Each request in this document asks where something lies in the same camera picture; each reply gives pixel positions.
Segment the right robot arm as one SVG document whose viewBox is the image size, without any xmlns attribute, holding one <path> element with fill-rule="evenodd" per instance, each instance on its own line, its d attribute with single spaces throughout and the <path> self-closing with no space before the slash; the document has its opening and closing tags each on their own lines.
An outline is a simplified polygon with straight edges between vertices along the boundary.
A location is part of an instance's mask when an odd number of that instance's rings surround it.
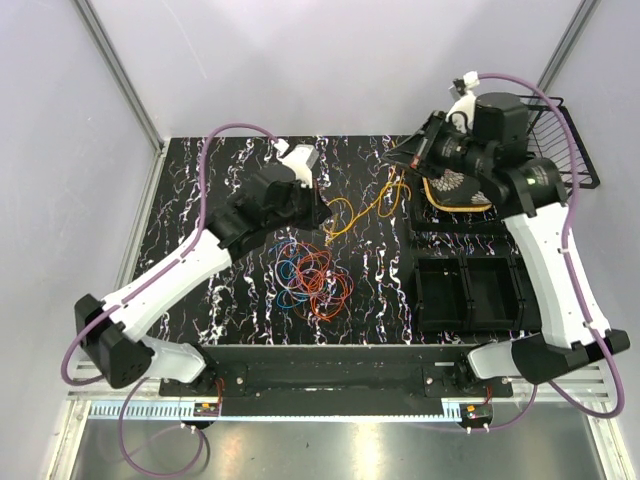
<svg viewBox="0 0 640 480">
<path fill-rule="evenodd" d="M 476 179 L 524 260 L 541 331 L 471 350 L 453 374 L 457 390 L 470 397 L 496 377 L 539 385 L 630 347 L 627 332 L 611 328 L 591 292 L 568 224 L 576 197 L 553 161 L 529 152 L 528 120 L 514 94 L 468 93 L 383 156 L 425 178 L 451 171 Z"/>
</svg>

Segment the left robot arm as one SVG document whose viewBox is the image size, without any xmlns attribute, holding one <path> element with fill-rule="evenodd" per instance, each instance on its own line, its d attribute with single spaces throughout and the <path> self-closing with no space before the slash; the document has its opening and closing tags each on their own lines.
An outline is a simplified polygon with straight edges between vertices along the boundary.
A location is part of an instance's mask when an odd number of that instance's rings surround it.
<svg viewBox="0 0 640 480">
<path fill-rule="evenodd" d="M 206 279 L 230 268 L 285 227 L 314 230 L 330 216 L 311 169 L 291 160 L 254 174 L 212 210 L 202 229 L 130 284 L 102 299 L 86 294 L 74 314 L 82 350 L 114 389 L 143 378 L 181 383 L 196 396 L 215 386 L 217 363 L 190 343 L 148 336 L 151 326 Z"/>
</svg>

